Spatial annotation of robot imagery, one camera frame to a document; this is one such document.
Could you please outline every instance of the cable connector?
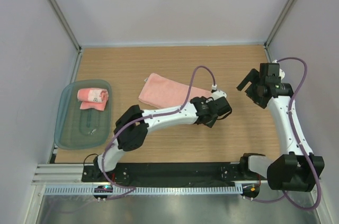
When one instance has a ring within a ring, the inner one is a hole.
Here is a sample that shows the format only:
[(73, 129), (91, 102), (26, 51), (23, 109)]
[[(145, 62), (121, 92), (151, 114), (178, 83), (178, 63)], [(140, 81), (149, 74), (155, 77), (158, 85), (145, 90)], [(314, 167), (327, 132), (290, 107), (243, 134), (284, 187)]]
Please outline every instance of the cable connector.
[(213, 84), (211, 89), (212, 89), (212, 92), (214, 93), (217, 90), (217, 84), (215, 85)]

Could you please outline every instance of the metal floor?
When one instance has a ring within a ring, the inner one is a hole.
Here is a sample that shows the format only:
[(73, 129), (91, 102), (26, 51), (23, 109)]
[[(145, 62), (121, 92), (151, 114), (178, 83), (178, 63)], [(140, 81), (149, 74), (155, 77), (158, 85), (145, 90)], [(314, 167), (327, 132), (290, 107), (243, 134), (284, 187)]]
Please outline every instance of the metal floor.
[[(258, 199), (276, 199), (281, 192), (262, 184)], [(290, 193), (303, 206), (313, 201), (309, 193)], [(320, 223), (316, 211), (300, 211), (287, 200), (263, 204), (239, 195), (128, 196), (93, 202), (93, 196), (44, 196), (39, 224), (220, 224), (220, 223)], [(64, 214), (61, 211), (74, 211)]]

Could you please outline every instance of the transparent container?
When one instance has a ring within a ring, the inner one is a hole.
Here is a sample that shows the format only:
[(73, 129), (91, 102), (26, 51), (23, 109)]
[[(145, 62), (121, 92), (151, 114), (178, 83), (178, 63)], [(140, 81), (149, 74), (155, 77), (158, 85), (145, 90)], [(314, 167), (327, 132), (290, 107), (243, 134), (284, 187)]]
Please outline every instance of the transparent container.
[[(109, 99), (104, 111), (80, 109), (78, 90), (92, 87), (108, 90)], [(105, 143), (111, 129), (111, 112), (112, 89), (108, 82), (93, 79), (69, 84), (60, 98), (54, 133), (56, 145), (62, 149), (79, 150)]]

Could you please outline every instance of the white wall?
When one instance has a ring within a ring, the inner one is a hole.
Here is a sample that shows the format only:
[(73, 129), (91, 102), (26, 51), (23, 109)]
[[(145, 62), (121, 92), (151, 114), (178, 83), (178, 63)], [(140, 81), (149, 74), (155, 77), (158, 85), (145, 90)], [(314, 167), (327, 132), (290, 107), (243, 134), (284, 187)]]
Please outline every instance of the white wall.
[(76, 50), (47, 0), (0, 0), (0, 218), (19, 223)]
[[(325, 159), (324, 194), (334, 223), (339, 223), (339, 0), (298, 0), (270, 47), (274, 59), (297, 56), (309, 72), (297, 96), (297, 110), (309, 144)], [(302, 75), (297, 62), (283, 62), (296, 87)]]
[(82, 45), (263, 43), (286, 0), (57, 0)]

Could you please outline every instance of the metal frame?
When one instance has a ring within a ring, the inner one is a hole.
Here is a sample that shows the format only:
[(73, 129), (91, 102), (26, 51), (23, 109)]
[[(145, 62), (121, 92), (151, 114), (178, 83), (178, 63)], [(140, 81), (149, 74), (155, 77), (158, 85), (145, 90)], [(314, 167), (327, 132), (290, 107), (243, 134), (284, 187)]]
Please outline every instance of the metal frame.
[(62, 24), (62, 26), (64, 27), (66, 33), (68, 34), (70, 40), (72, 41), (74, 47), (76, 48), (76, 50), (78, 52), (80, 52), (81, 50), (81, 46), (79, 45), (79, 42), (77, 41), (76, 37), (73, 34), (72, 29), (70, 28), (63, 12), (61, 11), (58, 3), (56, 0), (48, 0), (50, 5), (52, 6), (57, 18), (60, 20), (60, 23)]
[[(76, 37), (73, 34), (64, 14), (62, 13), (59, 5), (57, 4), (56, 0), (48, 0), (51, 4), (57, 18), (59, 18), (61, 24), (63, 25), (66, 33), (68, 34), (70, 40), (72, 41), (73, 45), (75, 46), (76, 50), (78, 51), (78, 56), (76, 58), (74, 69), (72, 72), (72, 76), (70, 79), (70, 83), (74, 82), (76, 79), (76, 75), (78, 72), (79, 64), (82, 58), (82, 48), (79, 45)], [(282, 23), (288, 16), (289, 12), (291, 11), (293, 5), (295, 4), (296, 0), (288, 0), (281, 11), (274, 27), (272, 28), (267, 40), (263, 44), (263, 48), (265, 50), (265, 54), (267, 60), (269, 62), (272, 61), (271, 54), (270, 54), (270, 44), (272, 43), (275, 35), (279, 31)], [(56, 154), (56, 149), (52, 149), (51, 154)], [(32, 180), (31, 184), (31, 203), (29, 209), (26, 214), (26, 220), (24, 223), (35, 223), (38, 217), (38, 213), (40, 210), (42, 198), (46, 187), (51, 185), (69, 185), (69, 186), (79, 186), (81, 184), (87, 185), (103, 185), (108, 183), (82, 183), (81, 177), (83, 172), (83, 164), (43, 164), (38, 165), (35, 175)], [(256, 183), (257, 181), (237, 181), (237, 184), (247, 184), (247, 183)], [(316, 197), (316, 190), (312, 191), (313, 198)], [(322, 221), (322, 223), (332, 223), (330, 215), (328, 213), (328, 208), (326, 206), (326, 202), (323, 199), (319, 208), (317, 209), (318, 215)]]
[(266, 55), (268, 56), (268, 61), (271, 61), (271, 55), (270, 55), (270, 51), (269, 51), (269, 47), (270, 44), (272, 43), (275, 35), (277, 34), (277, 32), (279, 31), (282, 23), (285, 21), (287, 15), (289, 14), (289, 12), (292, 10), (294, 4), (296, 3), (297, 0), (287, 0), (284, 8), (282, 9), (278, 19), (276, 20), (265, 44), (264, 44), (264, 49), (266, 52)]

